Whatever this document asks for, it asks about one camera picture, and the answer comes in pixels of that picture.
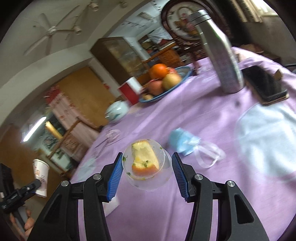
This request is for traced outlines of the white paper cup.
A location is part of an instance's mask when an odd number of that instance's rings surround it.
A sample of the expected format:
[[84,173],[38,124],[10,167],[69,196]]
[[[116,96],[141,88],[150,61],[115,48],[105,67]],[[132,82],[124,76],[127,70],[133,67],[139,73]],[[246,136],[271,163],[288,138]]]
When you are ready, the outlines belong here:
[[36,190],[36,195],[40,197],[47,197],[47,185],[48,185],[48,173],[49,165],[39,159],[34,159],[33,161],[34,176],[36,179],[40,180],[41,186]]

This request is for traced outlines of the blue face mask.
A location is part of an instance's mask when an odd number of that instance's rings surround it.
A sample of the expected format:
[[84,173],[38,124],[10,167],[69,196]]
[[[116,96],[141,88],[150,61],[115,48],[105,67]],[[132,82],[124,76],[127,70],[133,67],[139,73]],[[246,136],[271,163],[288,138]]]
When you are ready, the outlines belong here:
[[225,152],[217,145],[204,141],[182,128],[170,132],[169,146],[183,156],[194,154],[198,165],[204,169],[211,168],[226,158]]

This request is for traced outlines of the clear plastic cup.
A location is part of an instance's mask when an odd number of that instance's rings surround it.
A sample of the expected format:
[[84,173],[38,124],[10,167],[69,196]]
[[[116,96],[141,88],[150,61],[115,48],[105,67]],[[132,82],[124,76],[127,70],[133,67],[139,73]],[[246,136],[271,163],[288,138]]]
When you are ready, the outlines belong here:
[[173,168],[168,152],[155,140],[136,140],[126,147],[122,166],[125,177],[135,188],[154,191],[170,179]]

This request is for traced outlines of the bitten bread piece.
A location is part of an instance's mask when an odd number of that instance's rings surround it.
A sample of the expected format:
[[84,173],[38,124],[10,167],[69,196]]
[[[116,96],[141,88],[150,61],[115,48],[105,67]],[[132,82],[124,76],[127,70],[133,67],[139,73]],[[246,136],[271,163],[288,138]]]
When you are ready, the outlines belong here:
[[159,171],[159,161],[148,141],[132,144],[132,171],[136,176],[147,177]]

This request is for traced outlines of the purple tablecloth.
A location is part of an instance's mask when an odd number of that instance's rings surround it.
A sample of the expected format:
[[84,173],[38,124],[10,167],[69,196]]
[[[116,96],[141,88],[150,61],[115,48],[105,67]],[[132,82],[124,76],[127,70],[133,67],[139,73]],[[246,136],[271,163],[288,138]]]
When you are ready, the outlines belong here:
[[[201,74],[160,101],[144,105],[115,125],[106,126],[75,172],[72,182],[85,181],[112,163],[133,141],[150,138],[170,154],[170,132],[184,130],[221,148],[226,158],[209,169],[193,154],[182,157],[209,180],[233,180],[258,215],[270,240],[277,240],[295,216],[295,75],[263,56],[240,50],[247,58],[241,68],[257,65],[269,74],[280,71],[289,98],[262,106],[251,90],[225,94],[208,58]],[[120,140],[99,157],[94,148],[109,130],[120,130]],[[175,177],[153,192],[138,190],[121,178],[119,206],[107,216],[113,240],[184,240],[192,204],[180,195]]]

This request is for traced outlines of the eyeglasses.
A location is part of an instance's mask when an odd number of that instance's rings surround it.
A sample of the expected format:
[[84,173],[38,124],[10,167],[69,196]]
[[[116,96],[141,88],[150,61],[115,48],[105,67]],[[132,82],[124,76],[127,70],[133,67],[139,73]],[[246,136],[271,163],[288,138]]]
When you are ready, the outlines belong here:
[[100,156],[100,154],[103,152],[103,150],[117,142],[120,140],[120,136],[121,136],[121,131],[120,130],[109,130],[106,135],[105,135],[105,139],[100,142],[98,145],[95,146],[94,148],[94,156],[97,158]]

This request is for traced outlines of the white ceramic jar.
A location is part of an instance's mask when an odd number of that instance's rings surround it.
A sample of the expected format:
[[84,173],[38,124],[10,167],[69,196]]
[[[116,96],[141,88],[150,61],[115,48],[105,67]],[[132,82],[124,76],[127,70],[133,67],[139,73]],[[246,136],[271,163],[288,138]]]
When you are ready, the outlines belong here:
[[127,115],[129,110],[129,105],[125,101],[116,101],[107,108],[105,118],[109,123],[116,123]]

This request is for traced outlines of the black smartphone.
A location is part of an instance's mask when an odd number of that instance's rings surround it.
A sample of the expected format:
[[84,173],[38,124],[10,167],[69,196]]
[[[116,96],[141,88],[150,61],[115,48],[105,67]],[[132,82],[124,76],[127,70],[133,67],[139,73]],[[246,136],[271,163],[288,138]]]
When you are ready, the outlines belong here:
[[252,92],[262,105],[268,106],[289,98],[287,89],[279,80],[259,66],[251,66],[241,70],[243,77]]

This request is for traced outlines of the red white box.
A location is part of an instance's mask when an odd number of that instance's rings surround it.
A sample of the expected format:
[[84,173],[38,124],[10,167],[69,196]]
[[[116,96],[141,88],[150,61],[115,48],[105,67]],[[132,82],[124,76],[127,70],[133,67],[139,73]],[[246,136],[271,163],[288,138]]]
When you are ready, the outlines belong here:
[[119,86],[118,91],[130,105],[135,105],[139,102],[142,86],[135,77],[131,77]]

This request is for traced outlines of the steel water bottle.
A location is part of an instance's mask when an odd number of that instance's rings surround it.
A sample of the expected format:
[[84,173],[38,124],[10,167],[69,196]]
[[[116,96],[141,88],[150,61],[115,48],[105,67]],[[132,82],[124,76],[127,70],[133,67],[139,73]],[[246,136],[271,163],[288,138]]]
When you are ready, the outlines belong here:
[[188,19],[199,32],[223,91],[227,94],[239,92],[244,87],[244,79],[228,37],[203,9],[192,13]]

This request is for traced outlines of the yellow pear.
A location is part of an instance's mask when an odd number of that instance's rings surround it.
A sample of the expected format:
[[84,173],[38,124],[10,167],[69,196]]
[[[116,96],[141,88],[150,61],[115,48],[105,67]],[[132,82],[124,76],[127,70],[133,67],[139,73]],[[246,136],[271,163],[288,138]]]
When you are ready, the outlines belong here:
[[178,73],[169,73],[163,78],[163,88],[164,90],[170,90],[171,88],[178,85],[182,80],[182,77]]

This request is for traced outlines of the red apple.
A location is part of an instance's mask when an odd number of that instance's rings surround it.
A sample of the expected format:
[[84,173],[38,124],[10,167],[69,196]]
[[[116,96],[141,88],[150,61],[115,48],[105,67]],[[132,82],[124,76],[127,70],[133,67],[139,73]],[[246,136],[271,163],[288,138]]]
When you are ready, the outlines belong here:
[[162,80],[151,80],[146,86],[145,91],[153,96],[158,96],[164,93]]

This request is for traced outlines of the blue fruit plate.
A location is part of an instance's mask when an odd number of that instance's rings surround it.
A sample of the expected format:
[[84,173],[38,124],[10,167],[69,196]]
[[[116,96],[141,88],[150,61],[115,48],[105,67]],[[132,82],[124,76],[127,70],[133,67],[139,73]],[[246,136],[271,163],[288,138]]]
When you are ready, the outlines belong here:
[[191,74],[192,69],[188,66],[169,68],[169,73],[163,79],[153,79],[144,86],[139,102],[152,103],[161,100],[181,86]]

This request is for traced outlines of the orange fruit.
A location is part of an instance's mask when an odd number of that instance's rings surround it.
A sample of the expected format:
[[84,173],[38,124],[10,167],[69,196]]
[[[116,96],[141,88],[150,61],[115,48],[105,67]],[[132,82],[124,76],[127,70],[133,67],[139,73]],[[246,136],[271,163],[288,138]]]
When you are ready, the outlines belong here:
[[162,63],[155,64],[149,69],[151,79],[163,79],[167,74],[169,74],[168,67]]

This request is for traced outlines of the brown glass cabinet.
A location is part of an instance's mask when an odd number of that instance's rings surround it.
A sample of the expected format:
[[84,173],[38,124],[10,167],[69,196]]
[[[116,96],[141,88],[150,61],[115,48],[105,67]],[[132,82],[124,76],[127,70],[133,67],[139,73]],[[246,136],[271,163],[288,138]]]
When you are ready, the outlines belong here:
[[142,59],[123,37],[98,39],[90,52],[119,85],[131,77],[141,85],[151,80]]

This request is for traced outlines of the wooden chair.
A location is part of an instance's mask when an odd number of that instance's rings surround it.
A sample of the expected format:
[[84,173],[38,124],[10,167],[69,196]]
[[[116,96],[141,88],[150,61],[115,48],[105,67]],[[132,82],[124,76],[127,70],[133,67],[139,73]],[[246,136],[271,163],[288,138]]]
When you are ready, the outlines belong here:
[[142,64],[146,69],[152,68],[152,66],[156,64],[165,64],[171,68],[184,66],[179,54],[174,49],[175,47],[177,47],[176,43],[168,44],[149,59],[143,60]]

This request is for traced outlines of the ceiling fan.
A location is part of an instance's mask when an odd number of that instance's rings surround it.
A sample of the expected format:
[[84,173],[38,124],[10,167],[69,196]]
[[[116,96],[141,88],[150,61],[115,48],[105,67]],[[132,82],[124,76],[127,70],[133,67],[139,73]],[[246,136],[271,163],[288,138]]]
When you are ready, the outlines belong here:
[[45,48],[45,55],[48,56],[51,52],[51,47],[53,44],[53,36],[56,34],[70,34],[74,33],[75,29],[72,27],[71,29],[60,29],[59,26],[67,19],[69,15],[71,15],[76,9],[79,8],[79,5],[75,6],[73,9],[71,9],[56,25],[52,25],[48,19],[48,17],[41,13],[39,15],[39,24],[41,27],[43,27],[46,32],[43,36],[41,36],[39,39],[37,39],[33,44],[31,44],[27,50],[24,51],[23,55],[27,56],[29,55],[34,49],[36,49],[39,45],[41,45],[43,42],[47,41],[46,48]]

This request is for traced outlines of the round framed picture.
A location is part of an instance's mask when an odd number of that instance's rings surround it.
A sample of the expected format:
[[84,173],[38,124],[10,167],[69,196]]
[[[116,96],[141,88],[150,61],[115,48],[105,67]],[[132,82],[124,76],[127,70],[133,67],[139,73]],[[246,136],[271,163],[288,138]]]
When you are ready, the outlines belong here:
[[161,11],[161,23],[174,39],[196,42],[199,33],[189,16],[202,9],[204,6],[197,1],[168,1]]

